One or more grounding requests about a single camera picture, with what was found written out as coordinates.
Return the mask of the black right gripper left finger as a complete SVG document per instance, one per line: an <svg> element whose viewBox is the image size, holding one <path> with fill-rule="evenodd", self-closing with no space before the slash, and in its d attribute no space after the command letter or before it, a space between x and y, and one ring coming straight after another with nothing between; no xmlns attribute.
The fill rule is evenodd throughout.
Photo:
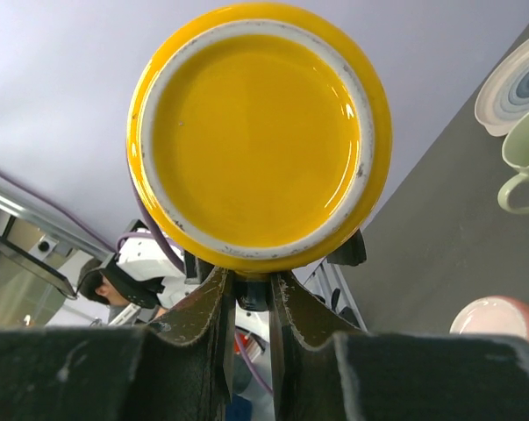
<svg viewBox="0 0 529 421"><path fill-rule="evenodd" d="M232 399L233 273L148 325L0 330L0 420L221 420Z"/></svg>

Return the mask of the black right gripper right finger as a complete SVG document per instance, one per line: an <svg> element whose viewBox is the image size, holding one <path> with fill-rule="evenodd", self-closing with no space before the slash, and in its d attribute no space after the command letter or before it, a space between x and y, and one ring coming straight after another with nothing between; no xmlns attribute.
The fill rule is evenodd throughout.
<svg viewBox="0 0 529 421"><path fill-rule="evenodd" d="M289 272L271 277L279 420L529 420L529 343L363 332Z"/></svg>

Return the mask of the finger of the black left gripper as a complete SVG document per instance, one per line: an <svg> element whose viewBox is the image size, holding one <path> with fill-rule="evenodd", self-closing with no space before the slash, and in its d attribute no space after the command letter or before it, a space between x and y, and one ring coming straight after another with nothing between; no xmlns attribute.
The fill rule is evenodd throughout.
<svg viewBox="0 0 529 421"><path fill-rule="evenodd" d="M326 256L330 264L357 267L367 260L367 251L364 238L357 230L342 246Z"/></svg>

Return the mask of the yellow mug black handle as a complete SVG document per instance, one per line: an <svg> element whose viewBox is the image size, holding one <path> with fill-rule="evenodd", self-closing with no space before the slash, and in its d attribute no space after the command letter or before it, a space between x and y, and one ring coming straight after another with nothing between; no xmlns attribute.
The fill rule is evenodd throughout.
<svg viewBox="0 0 529 421"><path fill-rule="evenodd" d="M368 57L300 7L194 18L144 68L130 175L162 245L241 273L305 266L358 231L390 167L390 109Z"/></svg>

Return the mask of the light green mug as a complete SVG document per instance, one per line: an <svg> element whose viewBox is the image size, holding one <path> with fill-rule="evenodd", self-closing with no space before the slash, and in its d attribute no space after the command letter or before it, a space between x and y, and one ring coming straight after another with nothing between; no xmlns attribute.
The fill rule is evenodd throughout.
<svg viewBox="0 0 529 421"><path fill-rule="evenodd" d="M512 191L522 183L529 183L529 112L510 130L502 144L502 159L517 171L497 193L499 206L511 214L529 214L529 205L513 207L510 203Z"/></svg>

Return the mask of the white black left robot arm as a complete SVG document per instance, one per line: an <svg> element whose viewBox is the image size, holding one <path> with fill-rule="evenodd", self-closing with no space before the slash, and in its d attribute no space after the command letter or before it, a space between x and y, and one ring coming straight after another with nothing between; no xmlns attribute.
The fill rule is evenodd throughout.
<svg viewBox="0 0 529 421"><path fill-rule="evenodd" d="M79 274L77 291L90 301L122 310L133 303L141 309L169 309L202 283L213 266L184 252L173 242L173 260L161 250L145 224L134 220L105 260L88 261ZM297 279L336 314L361 329L365 322L341 273L367 259L360 232L323 260L295 271Z"/></svg>

